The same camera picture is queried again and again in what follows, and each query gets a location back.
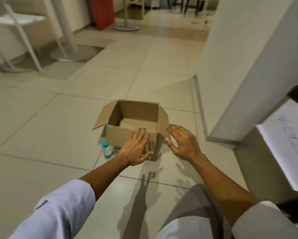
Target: red panel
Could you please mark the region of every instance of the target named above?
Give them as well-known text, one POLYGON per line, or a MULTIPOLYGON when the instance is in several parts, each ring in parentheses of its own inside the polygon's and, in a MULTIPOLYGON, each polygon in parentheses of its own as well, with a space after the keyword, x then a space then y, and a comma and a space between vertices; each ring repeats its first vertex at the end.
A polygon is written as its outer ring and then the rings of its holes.
POLYGON ((115 13, 112 0, 92 0, 96 26, 98 30, 103 30, 115 23, 115 13))

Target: right hand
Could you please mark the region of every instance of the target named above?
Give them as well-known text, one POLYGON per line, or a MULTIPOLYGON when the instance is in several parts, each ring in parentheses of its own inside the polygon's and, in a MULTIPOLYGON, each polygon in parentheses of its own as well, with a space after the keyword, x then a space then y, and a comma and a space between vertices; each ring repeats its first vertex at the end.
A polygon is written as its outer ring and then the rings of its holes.
POLYGON ((201 152, 196 136, 187 129, 182 126, 169 124, 169 126, 166 127, 166 130, 178 143, 178 147, 176 147, 169 138, 165 138, 167 145, 175 156, 189 162, 192 162, 197 158, 205 157, 201 152))

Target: white sleeve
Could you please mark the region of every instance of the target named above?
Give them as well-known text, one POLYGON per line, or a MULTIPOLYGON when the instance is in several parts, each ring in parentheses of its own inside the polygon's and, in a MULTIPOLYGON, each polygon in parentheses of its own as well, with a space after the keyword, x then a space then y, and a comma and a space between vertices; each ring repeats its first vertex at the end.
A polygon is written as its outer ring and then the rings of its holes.
POLYGON ((298 228, 270 201, 252 206, 234 224, 235 239, 298 239, 298 228))
POLYGON ((43 197, 10 239, 74 238, 95 206, 90 184, 76 179, 43 197))

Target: cardboard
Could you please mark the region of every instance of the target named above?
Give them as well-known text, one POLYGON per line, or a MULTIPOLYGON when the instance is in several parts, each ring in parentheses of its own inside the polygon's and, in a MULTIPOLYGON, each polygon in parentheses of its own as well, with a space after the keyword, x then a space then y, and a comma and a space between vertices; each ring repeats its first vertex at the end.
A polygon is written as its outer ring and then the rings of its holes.
POLYGON ((144 152, 155 152, 159 135, 170 138, 168 125, 168 114, 158 103, 116 100, 103 107, 93 130, 103 127, 102 134, 109 144, 121 148, 131 131, 145 127, 150 139, 144 152))

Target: white wall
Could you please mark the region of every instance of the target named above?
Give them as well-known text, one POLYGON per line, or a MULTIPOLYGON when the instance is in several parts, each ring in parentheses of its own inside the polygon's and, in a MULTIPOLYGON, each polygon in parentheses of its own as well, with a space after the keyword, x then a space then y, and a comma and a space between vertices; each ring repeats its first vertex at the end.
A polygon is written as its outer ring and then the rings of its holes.
POLYGON ((211 136, 241 140, 298 85, 298 0, 280 21, 211 136))
POLYGON ((197 72, 208 136, 292 2, 220 0, 197 72))
MULTIPOLYGON (((27 2, 26 5, 21 5, 22 1, 17 0, 14 1, 13 7, 15 7, 17 10, 40 11, 46 6, 46 14, 51 17, 51 21, 56 29, 58 36, 61 36, 62 32, 57 23, 57 19, 51 6, 50 0, 43 1, 45 3, 44 5, 40 1, 31 1, 31 3, 27 2)), ((85 0, 63 0, 63 4, 73 31, 90 24, 85 0)), ((26 27, 26 32, 34 46, 42 45, 53 39, 50 28, 46 23, 34 24, 31 27, 26 27)), ((15 34, 16 33, 12 32, 10 28, 0 27, 0 50, 4 52, 10 59, 20 56, 21 54, 26 52, 22 43, 19 41, 15 34)))

